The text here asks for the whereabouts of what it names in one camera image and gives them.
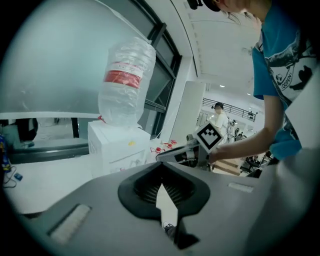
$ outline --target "table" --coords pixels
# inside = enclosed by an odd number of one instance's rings
[[[162,147],[159,139],[151,140],[151,148]],[[147,164],[156,162],[155,153],[149,153]],[[46,162],[15,164],[16,173],[23,176],[15,188],[4,192],[20,214],[46,211],[57,201],[93,179],[96,168],[92,155]]]

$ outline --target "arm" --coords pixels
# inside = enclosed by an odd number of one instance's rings
[[[261,131],[235,143],[218,146],[210,154],[209,163],[249,157],[268,151],[284,122],[284,109],[279,97],[264,95],[264,115],[264,128]]]
[[[219,133],[221,133],[221,128],[214,126],[215,129],[217,129],[219,131]]]

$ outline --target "man in white shirt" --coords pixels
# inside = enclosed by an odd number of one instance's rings
[[[223,136],[223,140],[219,143],[219,145],[226,143],[227,141],[227,128],[229,123],[229,118],[227,117],[224,111],[224,105],[221,102],[217,102],[214,105],[214,112],[218,115],[215,119],[214,126]]]

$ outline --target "red object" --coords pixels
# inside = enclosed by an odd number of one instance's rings
[[[169,144],[169,143],[163,143],[163,144],[166,145],[168,149],[172,149],[172,144]]]
[[[102,118],[102,115],[98,116],[98,119],[102,120],[106,124],[106,121]]]
[[[155,152],[155,153],[159,154],[162,150],[165,151],[165,150],[162,149],[161,147],[157,147],[156,149],[154,149],[153,147],[150,147],[150,151],[151,151],[152,153]]]
[[[110,70],[104,81],[139,89],[141,77],[125,71]]]

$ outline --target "hand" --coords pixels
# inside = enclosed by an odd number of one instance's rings
[[[218,160],[218,150],[215,148],[209,155],[209,165],[212,166]]]

